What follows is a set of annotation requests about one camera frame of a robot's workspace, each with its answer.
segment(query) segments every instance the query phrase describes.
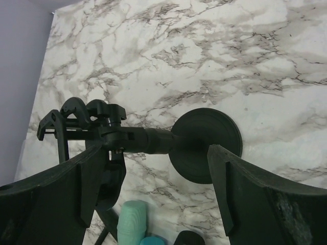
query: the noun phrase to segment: black suction cup mount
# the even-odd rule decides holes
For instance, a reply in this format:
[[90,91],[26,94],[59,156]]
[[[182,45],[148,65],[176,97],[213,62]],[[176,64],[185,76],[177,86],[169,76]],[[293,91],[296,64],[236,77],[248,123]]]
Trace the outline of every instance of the black suction cup mount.
[[199,149],[174,149],[169,158],[187,180],[198,184],[212,184],[207,160],[208,148],[219,144],[237,156],[242,154],[242,137],[234,121],[221,111],[199,108],[189,111],[174,124],[171,132],[177,136],[198,139]]

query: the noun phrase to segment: black object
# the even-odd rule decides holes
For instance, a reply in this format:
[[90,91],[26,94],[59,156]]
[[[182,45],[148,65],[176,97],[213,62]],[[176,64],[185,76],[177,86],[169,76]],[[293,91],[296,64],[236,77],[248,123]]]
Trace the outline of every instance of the black object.
[[175,169],[189,181],[212,183],[207,160],[211,144],[219,144],[238,156],[242,155],[241,133],[234,121],[221,111],[195,109],[178,119],[171,131],[175,135],[198,141],[188,148],[177,148],[169,152]]
[[108,211],[97,210],[97,213],[105,225],[104,230],[110,232],[112,237],[116,241],[118,241],[118,236],[117,236],[117,225],[118,225],[118,219],[119,219],[118,214],[113,209],[109,209]]
[[104,242],[104,240],[106,239],[108,234],[109,234],[108,229],[106,227],[104,227],[102,232],[100,233],[100,236],[98,237],[96,243],[94,243],[94,245],[101,245]]
[[178,234],[174,245],[205,245],[204,239],[194,231],[182,231]]
[[277,176],[219,145],[208,151],[231,245],[327,244],[327,190]]
[[101,145],[0,187],[0,244],[82,244],[107,164]]
[[[57,138],[60,164],[12,185],[0,187],[0,243],[81,244],[94,209],[106,229],[116,238],[118,216],[111,208],[119,197],[126,175],[124,152],[173,152],[171,157],[176,155],[179,158],[179,154],[193,151],[204,156],[208,143],[227,142],[226,147],[229,147],[233,139],[220,142],[216,141],[217,137],[237,138],[239,133],[235,136],[233,132],[238,130],[229,117],[222,119],[222,114],[217,116],[215,112],[219,114],[207,109],[195,111],[195,119],[201,123],[198,125],[192,122],[191,126],[194,130],[199,127],[206,134],[202,137],[201,134],[184,135],[184,131],[180,131],[184,119],[174,126],[176,133],[162,129],[121,127],[121,122],[126,119],[125,109],[121,106],[101,100],[93,100],[85,105],[79,98],[70,98],[60,111],[50,111],[40,121],[37,131],[39,140],[43,140],[45,134],[54,134]],[[210,137],[208,140],[209,130],[204,129],[206,120],[210,121],[207,126],[214,133],[212,141]],[[226,127],[219,126],[220,130],[231,132],[218,134],[215,131],[212,124],[217,124],[220,120]],[[68,140],[85,140],[86,151],[69,159]],[[240,154],[241,144],[237,144],[236,153]],[[201,160],[203,162],[200,164],[204,166],[206,160]],[[190,171],[184,169],[186,176],[189,175]],[[209,182],[208,176],[204,177],[205,180],[201,180],[202,176],[193,180]]]

